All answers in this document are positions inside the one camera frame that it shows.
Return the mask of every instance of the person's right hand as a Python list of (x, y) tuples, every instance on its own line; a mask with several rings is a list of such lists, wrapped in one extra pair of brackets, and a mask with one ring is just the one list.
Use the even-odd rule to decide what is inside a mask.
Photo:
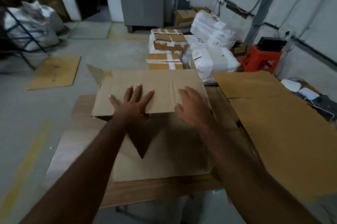
[(185, 89), (179, 89), (179, 93), (183, 106), (176, 104), (174, 109), (180, 120), (197, 130), (211, 126), (215, 122), (207, 101), (196, 90), (186, 86)]

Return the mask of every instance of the forearm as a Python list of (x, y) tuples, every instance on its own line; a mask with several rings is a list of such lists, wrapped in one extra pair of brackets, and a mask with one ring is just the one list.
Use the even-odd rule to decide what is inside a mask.
[(216, 123), (199, 133), (227, 193), (247, 223), (319, 223)]
[(126, 129), (108, 122), (21, 223), (91, 223)]

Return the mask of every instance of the stack of boxes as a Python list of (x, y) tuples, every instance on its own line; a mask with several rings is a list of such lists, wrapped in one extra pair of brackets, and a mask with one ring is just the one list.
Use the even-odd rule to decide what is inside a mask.
[(146, 57), (149, 70), (182, 70), (182, 52), (188, 47), (186, 38), (178, 29), (153, 29)]

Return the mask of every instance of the gray electronic device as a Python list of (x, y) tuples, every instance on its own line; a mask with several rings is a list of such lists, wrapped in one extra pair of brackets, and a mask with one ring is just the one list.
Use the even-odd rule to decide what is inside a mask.
[(186, 10), (190, 9), (190, 0), (174, 0), (173, 9), (176, 10)]

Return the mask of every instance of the wooden table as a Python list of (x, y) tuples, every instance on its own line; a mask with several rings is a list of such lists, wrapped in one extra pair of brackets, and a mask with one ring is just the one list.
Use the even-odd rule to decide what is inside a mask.
[[(228, 133), (235, 136), (244, 150), (256, 158), (244, 131), (237, 127), (235, 118), (233, 118), (233, 110), (230, 110), (231, 106), (222, 92), (215, 87), (207, 87), (207, 92), (218, 122)], [(55, 183), (105, 124), (103, 120), (90, 117), (94, 101), (95, 95), (82, 95), (77, 100), (71, 115), (70, 129), (62, 134), (47, 171), (45, 189)], [(109, 181), (101, 207), (183, 196), (220, 188), (222, 188), (221, 182), (211, 174), (130, 182)]]

